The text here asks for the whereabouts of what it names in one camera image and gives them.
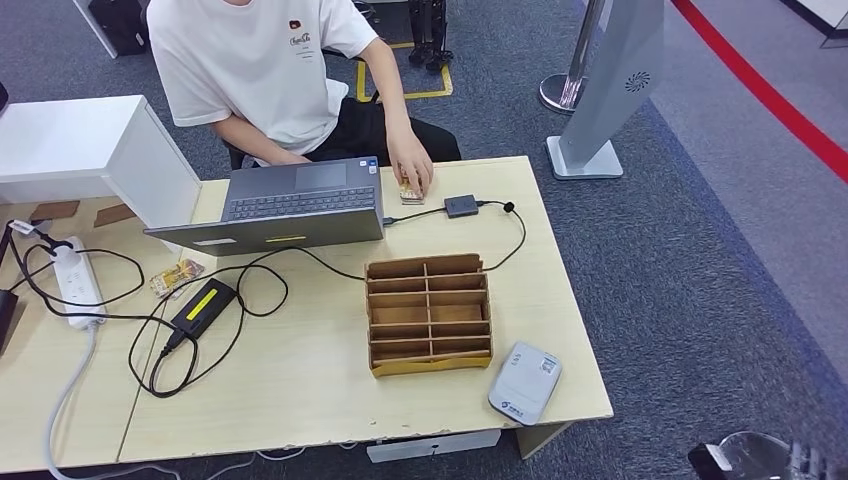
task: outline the desk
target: desk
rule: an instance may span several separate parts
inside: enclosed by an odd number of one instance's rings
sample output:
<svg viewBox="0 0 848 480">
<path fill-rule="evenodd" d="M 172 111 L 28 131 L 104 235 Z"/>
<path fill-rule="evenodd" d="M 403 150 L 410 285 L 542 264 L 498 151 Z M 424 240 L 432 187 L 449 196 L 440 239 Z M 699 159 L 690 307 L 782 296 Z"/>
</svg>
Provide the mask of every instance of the desk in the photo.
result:
<svg viewBox="0 0 848 480">
<path fill-rule="evenodd" d="M 443 435 L 517 424 L 496 413 L 486 394 L 517 340 L 557 355 L 565 366 L 541 423 L 518 431 L 523 457 L 569 424 L 612 416 L 612 407 L 562 265 L 547 214 L 526 157 L 440 164 L 427 205 L 402 206 L 386 188 L 386 215 L 441 205 L 442 198 L 474 193 L 513 201 L 527 223 L 527 243 L 489 274 L 494 359 L 487 369 L 375 379 L 368 369 L 367 319 L 361 282 L 332 274 L 299 252 L 266 261 L 289 282 L 286 305 L 274 316 L 248 318 L 230 356 L 212 374 L 179 395 L 142 393 L 120 454 L 122 462 L 338 444 L 349 441 Z M 383 185 L 394 184 L 390 170 Z M 193 222 L 220 218 L 228 182 L 203 182 Z M 362 274 L 381 259 L 477 252 L 493 265 L 519 241 L 516 219 L 500 208 L 446 220 L 433 215 L 386 231 L 382 242 L 338 245 L 314 253 L 343 271 Z M 184 251 L 208 268 L 243 264 L 252 256 L 215 259 Z M 236 275 L 222 280 L 235 284 Z M 281 295 L 262 273 L 245 282 L 247 303 L 267 309 Z M 176 312 L 181 302 L 169 306 Z M 198 369 L 214 361 L 235 331 L 231 305 L 201 340 Z M 159 332 L 157 350 L 169 332 Z M 185 371 L 189 347 L 169 358 L 162 388 Z"/>
<path fill-rule="evenodd" d="M 137 259 L 146 275 L 177 261 L 161 242 L 141 234 L 144 226 L 136 218 L 94 230 L 96 212 L 120 203 L 115 198 L 98 198 L 82 203 L 76 216 L 56 221 L 49 233 L 57 239 L 79 236 L 87 248 L 108 248 Z M 0 220 L 29 218 L 35 205 L 0 205 Z M 31 241 L 16 243 L 22 249 Z M 45 263 L 46 255 L 33 255 L 32 269 Z M 138 281 L 135 267 L 105 255 L 91 258 L 103 298 L 132 288 Z M 0 270 L 0 287 L 9 288 L 21 276 L 11 252 Z M 36 277 L 38 284 L 58 296 L 50 268 Z M 41 299 L 28 286 L 19 287 L 16 326 L 9 331 L 0 353 L 0 472 L 45 468 L 42 438 L 47 415 L 86 350 L 86 334 L 49 314 Z M 154 297 L 146 286 L 136 294 L 107 306 L 107 312 L 146 314 Z M 100 327 L 97 349 L 88 371 L 77 385 L 57 424 L 53 452 L 60 466 L 114 463 L 138 394 L 138 385 L 127 368 L 127 350 L 138 323 L 110 320 Z M 143 366 L 155 335 L 151 328 L 143 337 L 135 363 Z"/>
</svg>

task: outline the cardboard organizer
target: cardboard organizer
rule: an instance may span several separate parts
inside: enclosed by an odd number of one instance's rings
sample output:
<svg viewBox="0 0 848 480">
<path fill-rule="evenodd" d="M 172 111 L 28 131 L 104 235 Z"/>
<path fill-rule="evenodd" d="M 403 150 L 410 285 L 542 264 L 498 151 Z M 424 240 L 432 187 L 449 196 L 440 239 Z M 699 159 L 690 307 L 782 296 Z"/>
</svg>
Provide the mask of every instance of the cardboard organizer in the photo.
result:
<svg viewBox="0 0 848 480">
<path fill-rule="evenodd" d="M 489 365 L 491 313 L 479 255 L 375 262 L 365 278 L 375 377 Z"/>
</svg>

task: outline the hand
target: hand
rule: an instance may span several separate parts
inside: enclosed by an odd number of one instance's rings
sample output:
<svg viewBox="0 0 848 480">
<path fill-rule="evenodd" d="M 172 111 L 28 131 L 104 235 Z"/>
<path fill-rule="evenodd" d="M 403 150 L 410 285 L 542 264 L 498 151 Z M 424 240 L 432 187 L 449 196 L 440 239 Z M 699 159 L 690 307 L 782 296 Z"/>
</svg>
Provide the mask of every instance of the hand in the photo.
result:
<svg viewBox="0 0 848 480">
<path fill-rule="evenodd" d="M 395 178 L 403 181 L 401 169 L 409 179 L 409 185 L 419 195 L 427 195 L 433 182 L 433 161 L 424 150 L 421 141 L 415 136 L 412 127 L 405 125 L 397 129 L 386 130 L 386 144 L 389 148 L 389 160 Z"/>
</svg>

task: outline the white power strip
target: white power strip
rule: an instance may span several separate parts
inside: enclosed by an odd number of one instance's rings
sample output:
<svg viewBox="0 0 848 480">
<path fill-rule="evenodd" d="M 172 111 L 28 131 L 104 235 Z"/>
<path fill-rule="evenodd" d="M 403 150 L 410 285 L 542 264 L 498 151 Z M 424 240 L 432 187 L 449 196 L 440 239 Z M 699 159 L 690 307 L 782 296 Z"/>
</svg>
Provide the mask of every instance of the white power strip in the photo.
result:
<svg viewBox="0 0 848 480">
<path fill-rule="evenodd" d="M 53 269 L 56 271 L 56 281 L 59 282 L 62 300 L 85 304 L 102 302 L 103 299 L 100 296 L 97 281 L 94 279 L 94 272 L 91 270 L 88 255 L 77 253 L 84 248 L 82 242 L 77 237 L 69 237 L 66 241 L 70 242 L 74 249 L 71 250 L 64 246 L 57 248 L 56 258 L 53 260 Z M 65 305 L 65 313 L 103 314 L 106 313 L 106 309 L 103 306 L 77 307 Z M 103 319 L 96 316 L 71 317 L 68 322 L 74 328 L 84 329 L 92 323 L 102 323 Z"/>
</svg>

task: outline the yellow label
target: yellow label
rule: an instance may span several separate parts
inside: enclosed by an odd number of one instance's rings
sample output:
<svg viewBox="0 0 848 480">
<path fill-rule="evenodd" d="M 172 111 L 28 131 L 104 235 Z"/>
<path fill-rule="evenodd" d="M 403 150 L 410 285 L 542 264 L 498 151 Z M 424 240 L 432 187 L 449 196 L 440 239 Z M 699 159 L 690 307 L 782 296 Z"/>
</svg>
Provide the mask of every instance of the yellow label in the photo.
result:
<svg viewBox="0 0 848 480">
<path fill-rule="evenodd" d="M 296 240 L 306 240 L 306 237 L 303 235 L 290 235 L 288 237 L 269 238 L 265 240 L 265 243 L 294 242 Z"/>
<path fill-rule="evenodd" d="M 207 293 L 205 297 L 203 297 L 199 302 L 197 302 L 197 305 L 195 305 L 194 308 L 192 308 L 191 311 L 188 312 L 188 315 L 186 315 L 186 320 L 194 320 L 194 317 L 196 317 L 197 314 L 200 313 L 201 310 L 203 310 L 203 307 L 205 307 L 206 304 L 209 303 L 209 301 L 212 300 L 212 297 L 214 297 L 217 293 L 218 290 L 215 288 L 209 290 L 209 293 Z"/>
</svg>

